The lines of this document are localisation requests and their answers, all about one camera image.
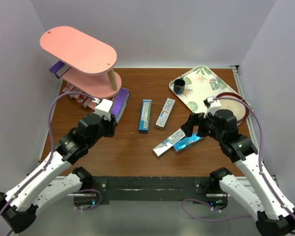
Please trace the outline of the shiny blue toothpaste box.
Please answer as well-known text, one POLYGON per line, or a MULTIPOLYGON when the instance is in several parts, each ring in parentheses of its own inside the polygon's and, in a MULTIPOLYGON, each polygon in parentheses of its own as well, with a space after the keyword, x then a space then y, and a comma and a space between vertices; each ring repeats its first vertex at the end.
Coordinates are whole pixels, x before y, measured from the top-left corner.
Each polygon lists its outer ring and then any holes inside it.
POLYGON ((195 144, 201 142, 204 137, 197 136, 197 133, 192 134, 190 137, 185 137, 173 145, 173 151, 175 154, 181 153, 195 144))

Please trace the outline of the red toothpaste box behind shelf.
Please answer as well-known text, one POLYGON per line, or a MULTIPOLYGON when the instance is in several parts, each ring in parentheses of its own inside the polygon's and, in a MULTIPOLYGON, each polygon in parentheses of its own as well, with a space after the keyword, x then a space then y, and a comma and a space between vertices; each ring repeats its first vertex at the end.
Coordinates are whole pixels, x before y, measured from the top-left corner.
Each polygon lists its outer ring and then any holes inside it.
POLYGON ((67 85, 62 89, 63 93, 68 93, 68 92, 79 92, 80 90, 74 86, 73 84, 67 83, 67 85))

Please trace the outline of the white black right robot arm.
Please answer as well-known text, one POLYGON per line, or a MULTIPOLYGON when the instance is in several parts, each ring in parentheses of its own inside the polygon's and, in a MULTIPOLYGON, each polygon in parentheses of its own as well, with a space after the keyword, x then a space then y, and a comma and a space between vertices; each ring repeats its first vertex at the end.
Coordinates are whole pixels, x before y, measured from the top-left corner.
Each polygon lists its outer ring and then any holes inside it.
POLYGON ((239 134, 233 112, 222 109, 208 116, 191 113, 181 129, 189 137, 194 126, 198 127, 198 136, 208 136, 219 143, 222 152, 241 170, 253 188, 250 191, 238 183, 227 168, 220 168, 210 173, 211 191, 230 194, 255 220, 260 235, 295 235, 295 206, 264 167, 260 160, 261 151, 250 138, 239 134))

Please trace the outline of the aluminium frame rail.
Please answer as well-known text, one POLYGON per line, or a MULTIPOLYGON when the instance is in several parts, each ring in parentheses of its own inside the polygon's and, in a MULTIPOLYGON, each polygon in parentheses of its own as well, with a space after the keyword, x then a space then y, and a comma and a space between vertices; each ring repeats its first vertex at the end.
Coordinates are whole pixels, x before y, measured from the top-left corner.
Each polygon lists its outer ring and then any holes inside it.
POLYGON ((230 66, 230 69, 233 71, 233 75, 235 78, 238 93, 243 99, 245 99, 245 95, 244 95, 244 91, 243 91, 243 87, 242 87, 242 83, 241 83, 241 78, 239 76, 238 68, 239 68, 238 65, 231 65, 230 66))

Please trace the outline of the floral leaf print tray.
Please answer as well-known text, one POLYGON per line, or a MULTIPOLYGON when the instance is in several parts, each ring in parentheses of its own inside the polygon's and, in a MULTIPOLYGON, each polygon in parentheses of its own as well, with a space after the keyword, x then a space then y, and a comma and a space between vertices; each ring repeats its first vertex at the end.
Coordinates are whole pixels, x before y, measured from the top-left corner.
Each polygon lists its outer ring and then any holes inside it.
POLYGON ((178 79, 185 80, 185 89, 184 92, 177 95, 177 97, 193 113, 206 112, 207 108, 203 101, 208 97, 217 97, 217 95, 224 92, 238 94, 205 65, 199 65, 189 70, 179 76, 178 79))

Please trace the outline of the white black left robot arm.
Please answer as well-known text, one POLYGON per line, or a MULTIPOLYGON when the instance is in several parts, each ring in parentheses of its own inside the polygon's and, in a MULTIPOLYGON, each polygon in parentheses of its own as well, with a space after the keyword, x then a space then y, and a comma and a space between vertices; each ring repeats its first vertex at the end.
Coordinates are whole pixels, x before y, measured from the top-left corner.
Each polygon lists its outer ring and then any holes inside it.
POLYGON ((113 114, 91 113, 82 118, 77 127, 62 137, 50 155, 21 183, 7 192, 0 192, 0 217, 18 234, 26 230, 43 207, 64 195, 91 190, 91 174, 84 168, 76 168, 65 177, 61 186, 50 183, 64 170, 88 154, 102 137, 112 137, 117 126, 113 114))

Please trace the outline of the silver R&O lower toothpaste box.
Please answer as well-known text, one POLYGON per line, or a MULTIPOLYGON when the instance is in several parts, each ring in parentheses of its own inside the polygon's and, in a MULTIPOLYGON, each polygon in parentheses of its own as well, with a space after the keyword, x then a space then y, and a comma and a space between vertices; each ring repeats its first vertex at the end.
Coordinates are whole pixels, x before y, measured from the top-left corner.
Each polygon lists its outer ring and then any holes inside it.
POLYGON ((174 144, 182 140, 184 137, 184 131, 182 129, 178 129, 171 136, 169 136, 167 139, 165 139, 159 145, 153 148, 153 152, 156 154, 157 157, 160 157, 162 154, 164 154, 166 151, 172 148, 174 144))

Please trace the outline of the red silver toothpaste box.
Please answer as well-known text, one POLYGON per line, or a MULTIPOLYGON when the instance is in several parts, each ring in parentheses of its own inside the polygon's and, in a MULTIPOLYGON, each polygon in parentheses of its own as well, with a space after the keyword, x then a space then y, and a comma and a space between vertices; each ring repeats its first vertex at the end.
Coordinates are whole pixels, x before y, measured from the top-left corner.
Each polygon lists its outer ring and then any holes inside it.
POLYGON ((93 99, 88 97, 85 93, 83 95, 77 94, 74 96, 77 102, 82 105, 84 108, 94 109, 93 99))

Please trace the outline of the pink three tier shelf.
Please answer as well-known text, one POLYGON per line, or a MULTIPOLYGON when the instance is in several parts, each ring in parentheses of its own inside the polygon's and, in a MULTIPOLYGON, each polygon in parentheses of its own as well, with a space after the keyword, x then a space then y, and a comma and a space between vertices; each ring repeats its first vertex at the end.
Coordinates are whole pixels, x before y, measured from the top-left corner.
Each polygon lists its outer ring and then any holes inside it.
POLYGON ((47 30, 40 38, 43 50, 68 66, 61 78, 77 91, 111 102, 121 89, 121 77, 114 71, 116 50, 70 26, 47 30))

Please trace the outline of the black front base bar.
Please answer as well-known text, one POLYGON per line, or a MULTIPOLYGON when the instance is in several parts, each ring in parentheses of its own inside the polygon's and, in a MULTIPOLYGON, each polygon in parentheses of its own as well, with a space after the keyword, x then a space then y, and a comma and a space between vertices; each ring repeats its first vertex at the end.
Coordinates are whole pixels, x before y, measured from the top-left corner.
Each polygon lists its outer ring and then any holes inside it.
POLYGON ((213 207, 225 207, 228 195, 211 189, 209 177, 93 177, 82 190, 102 194, 101 204, 110 201, 176 201, 197 199, 213 207))

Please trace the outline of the red rimmed beige plate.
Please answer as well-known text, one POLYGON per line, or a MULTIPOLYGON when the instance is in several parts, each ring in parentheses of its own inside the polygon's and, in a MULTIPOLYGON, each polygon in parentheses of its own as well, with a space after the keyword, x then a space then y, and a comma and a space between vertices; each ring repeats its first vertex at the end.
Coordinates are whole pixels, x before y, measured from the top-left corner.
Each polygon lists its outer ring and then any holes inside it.
POLYGON ((221 109, 232 111, 233 115, 237 119, 238 124, 245 121, 246 118, 248 117, 250 112, 249 112, 249 110, 246 109, 246 107, 243 104, 241 104, 237 101, 230 100, 230 98, 234 98, 234 99, 241 100, 242 102, 246 103, 246 101, 238 94, 232 93, 232 92, 224 92, 224 93, 217 95, 216 98, 228 98, 228 99, 222 99, 222 100, 219 99, 219 101, 221 103, 221 109))

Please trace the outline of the silver R&O sensitive toothpaste box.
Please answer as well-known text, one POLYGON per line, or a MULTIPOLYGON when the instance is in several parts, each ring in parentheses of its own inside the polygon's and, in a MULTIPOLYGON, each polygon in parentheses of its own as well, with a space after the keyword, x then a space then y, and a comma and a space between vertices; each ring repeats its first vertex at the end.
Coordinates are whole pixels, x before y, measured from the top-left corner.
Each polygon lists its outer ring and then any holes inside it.
POLYGON ((175 104, 174 99, 167 98, 162 108, 162 111, 156 121, 156 124, 155 124, 156 128, 164 129, 174 104, 175 104))

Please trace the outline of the dark blue mug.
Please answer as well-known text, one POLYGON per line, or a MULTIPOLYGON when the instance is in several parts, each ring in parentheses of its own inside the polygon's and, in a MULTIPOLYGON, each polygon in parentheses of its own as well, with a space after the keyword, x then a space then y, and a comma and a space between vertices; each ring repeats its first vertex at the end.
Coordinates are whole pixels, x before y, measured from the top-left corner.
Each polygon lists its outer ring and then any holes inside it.
POLYGON ((185 89, 185 80, 184 79, 176 79, 174 81, 174 93, 180 95, 184 92, 185 89))

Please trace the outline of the purple toothpaste box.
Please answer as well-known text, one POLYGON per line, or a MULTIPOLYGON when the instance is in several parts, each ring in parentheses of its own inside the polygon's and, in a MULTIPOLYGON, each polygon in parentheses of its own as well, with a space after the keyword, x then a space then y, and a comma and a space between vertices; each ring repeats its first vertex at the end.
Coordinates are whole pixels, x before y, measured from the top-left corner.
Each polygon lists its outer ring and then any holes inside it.
POLYGON ((50 69, 49 71, 54 74, 56 76, 57 79, 61 78, 63 74, 65 74, 69 69, 71 68, 71 66, 65 64, 62 61, 58 61, 57 63, 55 63, 50 69))
POLYGON ((130 91, 125 88, 121 88, 119 90, 119 93, 115 97, 111 114, 116 117, 116 123, 119 123, 123 115, 123 112, 125 110, 125 107, 127 105, 129 97, 130 97, 130 91))

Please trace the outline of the blue green toothpaste box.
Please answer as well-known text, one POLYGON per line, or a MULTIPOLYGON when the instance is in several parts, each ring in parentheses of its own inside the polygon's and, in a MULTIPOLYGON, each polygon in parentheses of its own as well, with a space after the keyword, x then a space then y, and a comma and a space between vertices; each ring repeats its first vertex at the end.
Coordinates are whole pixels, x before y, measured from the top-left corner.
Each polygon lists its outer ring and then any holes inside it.
POLYGON ((140 123, 139 123, 139 132, 148 133, 149 122, 150 122, 150 112, 151 112, 151 99, 144 99, 142 103, 140 123))

